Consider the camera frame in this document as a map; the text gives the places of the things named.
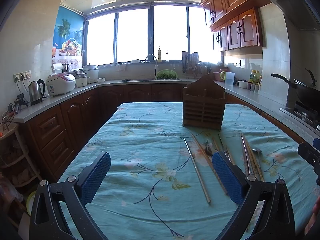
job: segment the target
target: countertop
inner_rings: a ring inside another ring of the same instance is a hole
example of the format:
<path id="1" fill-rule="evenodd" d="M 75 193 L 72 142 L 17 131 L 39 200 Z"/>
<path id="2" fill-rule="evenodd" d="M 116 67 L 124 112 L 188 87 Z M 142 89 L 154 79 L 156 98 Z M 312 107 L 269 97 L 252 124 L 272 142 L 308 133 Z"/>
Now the countertop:
<path id="1" fill-rule="evenodd" d="M 80 95 L 86 91 L 97 87 L 103 86 L 115 86 L 115 85 L 133 85 L 133 84 L 188 84 L 196 81 L 196 78 L 182 78 L 181 80 L 140 80 L 140 81 L 126 81 L 119 82 L 121 80 L 107 80 L 103 83 L 94 83 L 89 84 L 85 87 L 75 88 L 69 93 L 64 95 L 58 95 L 54 97 L 48 97 L 43 100 L 43 102 L 38 103 L 34 106 L 29 106 L 21 110 L 14 118 L 13 122 L 17 123 L 25 123 L 36 115 L 46 111 L 47 109 L 56 106 L 63 101 L 66 101 L 74 96 Z M 293 118 L 287 118 L 287 115 L 280 111 L 280 108 L 286 108 L 285 106 L 273 101 L 269 98 L 266 98 L 258 93 L 254 93 L 250 90 L 242 89 L 238 86 L 225 86 L 224 82 L 216 81 L 218 85 L 224 87 L 225 91 L 230 95 L 240 98 L 241 100 L 246 101 L 247 103 L 261 109 L 263 112 L 271 115 L 295 133 L 297 133 L 300 137 L 302 137 L 306 142 L 312 145 L 314 138 L 320 138 L 316 133 L 314 133 L 311 129 L 303 125 L 302 123 L 296 121 Z"/>

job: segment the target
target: wall mural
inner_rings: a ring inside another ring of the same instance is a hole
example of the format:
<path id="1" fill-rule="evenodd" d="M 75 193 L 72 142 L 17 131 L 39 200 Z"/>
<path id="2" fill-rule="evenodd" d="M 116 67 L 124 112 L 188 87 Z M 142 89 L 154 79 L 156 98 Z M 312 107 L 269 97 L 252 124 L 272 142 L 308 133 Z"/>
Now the wall mural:
<path id="1" fill-rule="evenodd" d="M 54 27 L 52 63 L 70 64 L 70 69 L 82 68 L 82 32 L 84 17 L 59 7 Z"/>

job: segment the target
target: human hand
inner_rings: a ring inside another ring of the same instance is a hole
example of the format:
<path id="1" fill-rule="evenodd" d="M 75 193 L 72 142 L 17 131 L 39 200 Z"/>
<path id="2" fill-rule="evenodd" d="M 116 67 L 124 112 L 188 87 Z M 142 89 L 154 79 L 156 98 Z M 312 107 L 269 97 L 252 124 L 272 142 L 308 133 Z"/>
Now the human hand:
<path id="1" fill-rule="evenodd" d="M 317 198 L 316 203 L 312 208 L 312 216 L 309 220 L 309 223 L 306 225 L 304 229 L 304 235 L 306 235 L 309 232 L 310 228 L 316 222 L 316 217 L 317 217 L 317 214 L 319 213 L 319 210 L 320 210 L 320 196 Z"/>

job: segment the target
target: stainless steel kettle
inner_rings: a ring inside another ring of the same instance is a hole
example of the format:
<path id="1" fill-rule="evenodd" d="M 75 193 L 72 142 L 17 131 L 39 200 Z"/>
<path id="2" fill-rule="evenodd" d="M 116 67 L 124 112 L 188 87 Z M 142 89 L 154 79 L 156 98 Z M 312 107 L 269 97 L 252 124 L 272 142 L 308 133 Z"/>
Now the stainless steel kettle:
<path id="1" fill-rule="evenodd" d="M 31 105 L 33 106 L 37 103 L 42 102 L 42 98 L 44 96 L 44 91 L 45 91 L 44 81 L 42 79 L 39 79 L 38 81 L 32 81 L 28 86 L 28 88 L 29 88 Z"/>

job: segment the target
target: white rice cooker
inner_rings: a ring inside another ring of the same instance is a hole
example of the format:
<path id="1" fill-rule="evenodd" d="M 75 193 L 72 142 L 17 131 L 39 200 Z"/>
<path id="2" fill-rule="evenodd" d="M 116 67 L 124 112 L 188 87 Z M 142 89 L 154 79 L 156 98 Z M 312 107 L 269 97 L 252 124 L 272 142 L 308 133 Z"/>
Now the white rice cooker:
<path id="1" fill-rule="evenodd" d="M 47 78 L 46 85 L 50 96 L 61 95 L 75 88 L 76 78 L 71 74 L 60 73 Z"/>
<path id="2" fill-rule="evenodd" d="M 87 73 L 88 84 L 97 82 L 99 71 L 97 65 L 85 65 L 83 71 Z"/>

